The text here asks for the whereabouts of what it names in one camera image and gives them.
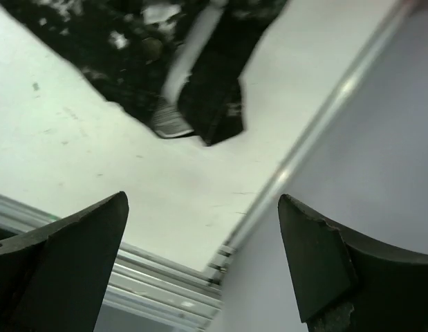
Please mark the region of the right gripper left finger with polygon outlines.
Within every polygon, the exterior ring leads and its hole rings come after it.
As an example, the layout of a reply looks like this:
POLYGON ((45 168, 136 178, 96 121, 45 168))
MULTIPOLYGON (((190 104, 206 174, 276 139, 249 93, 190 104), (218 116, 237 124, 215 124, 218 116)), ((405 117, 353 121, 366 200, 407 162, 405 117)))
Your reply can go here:
POLYGON ((0 240, 0 331, 92 331, 128 214, 118 192, 0 240))

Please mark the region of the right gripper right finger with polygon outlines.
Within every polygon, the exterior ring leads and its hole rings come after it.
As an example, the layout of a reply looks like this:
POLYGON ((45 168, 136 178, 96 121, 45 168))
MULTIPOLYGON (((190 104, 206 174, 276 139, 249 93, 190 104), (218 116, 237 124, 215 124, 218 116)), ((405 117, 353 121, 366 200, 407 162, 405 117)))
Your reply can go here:
POLYGON ((368 237, 287 194, 278 214, 309 331, 428 331, 428 255, 368 237))

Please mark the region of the black white tie-dye trousers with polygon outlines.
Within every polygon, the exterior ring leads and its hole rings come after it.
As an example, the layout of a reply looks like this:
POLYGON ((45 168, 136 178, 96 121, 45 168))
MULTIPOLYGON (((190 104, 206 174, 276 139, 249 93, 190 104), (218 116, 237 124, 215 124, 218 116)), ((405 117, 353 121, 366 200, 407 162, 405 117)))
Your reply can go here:
POLYGON ((239 82, 285 1, 2 1, 158 137, 211 146, 245 129, 239 82))

